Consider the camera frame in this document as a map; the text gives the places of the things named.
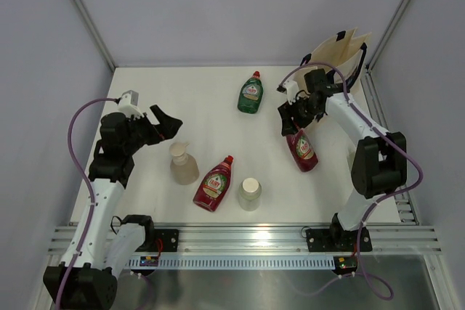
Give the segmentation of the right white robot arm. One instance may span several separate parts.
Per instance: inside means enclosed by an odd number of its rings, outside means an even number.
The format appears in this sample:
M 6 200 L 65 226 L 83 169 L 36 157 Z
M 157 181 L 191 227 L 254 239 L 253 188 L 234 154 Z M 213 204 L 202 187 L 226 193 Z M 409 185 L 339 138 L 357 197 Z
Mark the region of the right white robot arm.
M 344 207 L 334 215 L 329 241 L 336 249 L 348 248 L 376 206 L 403 186 L 407 177 L 406 139 L 391 133 L 364 113 L 349 93 L 347 80 L 331 83 L 324 69 L 309 71 L 305 89 L 285 78 L 277 90 L 287 97 L 278 112 L 281 134 L 290 136 L 306 128 L 321 115 L 333 118 L 356 147 L 350 176 L 353 191 Z

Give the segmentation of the clear jar white lid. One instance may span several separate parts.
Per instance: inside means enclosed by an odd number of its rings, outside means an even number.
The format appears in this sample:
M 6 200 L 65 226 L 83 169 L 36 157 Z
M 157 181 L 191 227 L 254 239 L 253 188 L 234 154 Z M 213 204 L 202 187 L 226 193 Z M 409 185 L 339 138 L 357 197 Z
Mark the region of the clear jar white lid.
M 255 211 L 261 200 L 262 186 L 255 178 L 244 179 L 238 192 L 238 202 L 245 211 Z

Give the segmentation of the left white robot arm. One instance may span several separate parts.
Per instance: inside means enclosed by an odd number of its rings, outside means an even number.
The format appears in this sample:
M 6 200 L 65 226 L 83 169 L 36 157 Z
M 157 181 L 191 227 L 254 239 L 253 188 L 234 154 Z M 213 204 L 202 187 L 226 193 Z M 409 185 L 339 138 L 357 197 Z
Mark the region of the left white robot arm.
M 134 169 L 134 154 L 173 139 L 182 126 L 159 106 L 150 110 L 156 124 L 136 108 L 109 113 L 100 121 L 93 161 L 82 172 L 89 195 L 81 220 L 59 265 L 47 267 L 43 276 L 56 309 L 110 309 L 130 257 L 137 249 L 155 245 L 153 220 L 144 215 L 127 216 L 112 243 L 107 242 L 114 211 Z

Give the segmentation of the beige canvas bag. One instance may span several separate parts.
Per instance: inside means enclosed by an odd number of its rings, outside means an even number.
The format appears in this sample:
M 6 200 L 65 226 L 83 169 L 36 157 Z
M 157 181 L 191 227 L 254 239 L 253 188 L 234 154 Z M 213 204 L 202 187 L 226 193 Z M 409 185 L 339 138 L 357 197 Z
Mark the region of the beige canvas bag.
M 356 32 L 355 28 L 343 30 L 326 39 L 280 84 L 297 82 L 296 99 L 313 97 L 321 105 L 323 117 L 332 117 L 349 137 L 359 140 L 371 133 L 373 121 L 357 105 L 350 90 L 364 66 L 371 34 L 359 36 Z

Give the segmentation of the red dish soap bottle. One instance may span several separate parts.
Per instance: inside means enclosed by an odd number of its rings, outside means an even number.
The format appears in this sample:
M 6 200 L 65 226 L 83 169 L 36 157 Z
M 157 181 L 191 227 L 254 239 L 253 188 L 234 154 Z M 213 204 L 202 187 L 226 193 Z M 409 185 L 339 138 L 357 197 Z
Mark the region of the red dish soap bottle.
M 202 179 L 193 203 L 209 212 L 215 212 L 225 197 L 231 183 L 233 156 L 228 155 Z
M 304 129 L 287 135 L 286 142 L 291 155 L 301 172 L 309 172 L 318 164 L 318 157 Z

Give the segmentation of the beige pump bottle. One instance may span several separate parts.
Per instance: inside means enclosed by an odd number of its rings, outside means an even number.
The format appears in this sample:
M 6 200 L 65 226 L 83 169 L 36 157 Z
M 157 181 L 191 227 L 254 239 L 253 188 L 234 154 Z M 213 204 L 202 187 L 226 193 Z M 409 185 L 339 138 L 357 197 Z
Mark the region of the beige pump bottle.
M 187 153 L 187 146 L 187 142 L 175 142 L 169 147 L 171 175 L 180 185 L 192 184 L 199 177 L 198 164 L 195 158 Z

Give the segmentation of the green dish soap bottle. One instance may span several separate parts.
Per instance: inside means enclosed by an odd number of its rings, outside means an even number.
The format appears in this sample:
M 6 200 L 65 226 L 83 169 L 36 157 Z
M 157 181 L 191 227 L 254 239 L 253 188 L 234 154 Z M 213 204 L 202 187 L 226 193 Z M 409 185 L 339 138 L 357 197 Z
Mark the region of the green dish soap bottle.
M 264 88 L 260 72 L 255 71 L 240 90 L 237 105 L 238 110 L 248 114 L 257 113 L 261 105 L 263 94 Z

